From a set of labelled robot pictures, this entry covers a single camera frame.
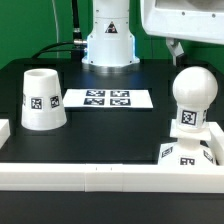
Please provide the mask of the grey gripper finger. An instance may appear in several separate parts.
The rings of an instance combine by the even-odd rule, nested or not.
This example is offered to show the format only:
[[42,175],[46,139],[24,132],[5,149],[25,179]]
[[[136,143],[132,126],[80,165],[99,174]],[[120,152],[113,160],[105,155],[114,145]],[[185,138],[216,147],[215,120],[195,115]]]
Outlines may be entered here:
[[184,50],[180,41],[175,38],[166,38],[166,46],[172,56],[173,65],[178,67],[184,56]]

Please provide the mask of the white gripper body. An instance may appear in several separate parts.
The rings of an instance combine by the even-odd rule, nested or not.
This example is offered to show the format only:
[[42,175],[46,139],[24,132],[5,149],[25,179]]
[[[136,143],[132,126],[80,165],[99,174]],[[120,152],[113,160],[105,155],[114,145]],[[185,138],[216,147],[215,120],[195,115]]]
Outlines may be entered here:
[[149,35],[224,44],[224,0],[140,0]]

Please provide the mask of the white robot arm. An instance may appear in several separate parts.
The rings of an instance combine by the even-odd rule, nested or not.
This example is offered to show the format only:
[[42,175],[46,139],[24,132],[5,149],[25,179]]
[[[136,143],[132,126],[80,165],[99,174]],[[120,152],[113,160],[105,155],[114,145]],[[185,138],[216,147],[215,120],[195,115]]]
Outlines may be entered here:
[[[93,29],[83,65],[104,73],[137,65],[135,37],[129,29],[130,0],[92,3]],[[224,0],[140,0],[140,13],[146,34],[164,37],[175,58],[184,54],[183,40],[224,45]]]

